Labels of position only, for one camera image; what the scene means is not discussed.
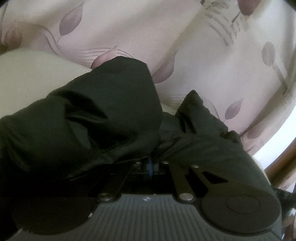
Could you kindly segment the black padded jacket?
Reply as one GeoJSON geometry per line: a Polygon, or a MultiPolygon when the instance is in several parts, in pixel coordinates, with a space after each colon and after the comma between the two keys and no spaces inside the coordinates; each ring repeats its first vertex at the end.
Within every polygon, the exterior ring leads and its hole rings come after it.
{"type": "Polygon", "coordinates": [[[281,219],[239,135],[195,90],[175,114],[164,112],[141,61],[116,57],[1,118],[1,240],[19,229],[72,230],[124,194],[167,194],[236,235],[264,233],[281,219]]]}

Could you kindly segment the brown wooden door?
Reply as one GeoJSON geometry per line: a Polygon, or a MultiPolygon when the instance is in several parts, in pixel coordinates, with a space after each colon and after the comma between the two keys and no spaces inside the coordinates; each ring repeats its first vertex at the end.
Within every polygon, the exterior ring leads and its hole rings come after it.
{"type": "Polygon", "coordinates": [[[265,172],[272,186],[281,190],[295,182],[295,144],[286,150],[266,169],[265,172]]]}

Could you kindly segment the leaf print pink curtain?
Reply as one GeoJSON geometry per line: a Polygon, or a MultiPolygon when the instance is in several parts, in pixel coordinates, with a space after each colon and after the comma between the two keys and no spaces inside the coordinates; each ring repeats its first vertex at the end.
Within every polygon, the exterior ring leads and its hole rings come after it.
{"type": "Polygon", "coordinates": [[[295,106],[295,10],[286,1],[8,1],[1,48],[93,67],[145,62],[162,103],[196,90],[255,154],[295,106]]]}

